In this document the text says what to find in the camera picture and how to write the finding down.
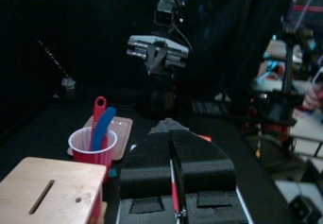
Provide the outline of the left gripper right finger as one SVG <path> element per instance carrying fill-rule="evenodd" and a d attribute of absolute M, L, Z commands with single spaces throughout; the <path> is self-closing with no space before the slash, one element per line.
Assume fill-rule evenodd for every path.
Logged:
<path fill-rule="evenodd" d="M 176 224 L 249 224 L 235 166 L 216 144 L 168 120 Z"/>

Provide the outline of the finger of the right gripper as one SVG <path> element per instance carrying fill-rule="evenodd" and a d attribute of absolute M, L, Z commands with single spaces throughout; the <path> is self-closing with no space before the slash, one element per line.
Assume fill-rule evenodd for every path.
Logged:
<path fill-rule="evenodd" d="M 164 59 L 167 57 L 167 53 L 168 53 L 168 49 L 164 45 L 159 45 L 159 51 L 157 51 L 157 67 L 156 67 L 156 72 L 157 74 L 161 74 L 163 71 L 164 71 L 164 66 L 163 66 L 163 63 L 164 63 Z"/>
<path fill-rule="evenodd" d="M 153 71 L 153 64 L 155 64 L 156 55 L 157 55 L 156 46 L 153 44 L 149 44 L 148 49 L 147 49 L 147 70 L 148 70 L 149 74 Z"/>

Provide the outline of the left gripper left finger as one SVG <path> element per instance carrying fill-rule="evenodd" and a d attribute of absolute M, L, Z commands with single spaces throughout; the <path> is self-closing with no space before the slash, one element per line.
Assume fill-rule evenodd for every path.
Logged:
<path fill-rule="evenodd" d="M 175 224 L 168 133 L 161 120 L 128 153 L 120 174 L 120 224 Z"/>

